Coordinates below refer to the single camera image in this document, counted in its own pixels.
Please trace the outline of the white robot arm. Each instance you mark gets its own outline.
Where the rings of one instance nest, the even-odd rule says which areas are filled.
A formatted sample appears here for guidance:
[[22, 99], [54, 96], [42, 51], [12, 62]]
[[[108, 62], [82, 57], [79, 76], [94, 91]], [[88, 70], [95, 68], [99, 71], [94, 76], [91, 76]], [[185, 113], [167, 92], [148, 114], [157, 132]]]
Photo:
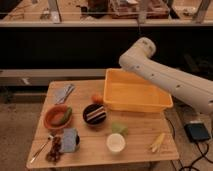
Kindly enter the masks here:
[[213, 114], [213, 81], [168, 67], [151, 59], [156, 52], [152, 40], [139, 38], [119, 58], [126, 71], [152, 82], [203, 114]]

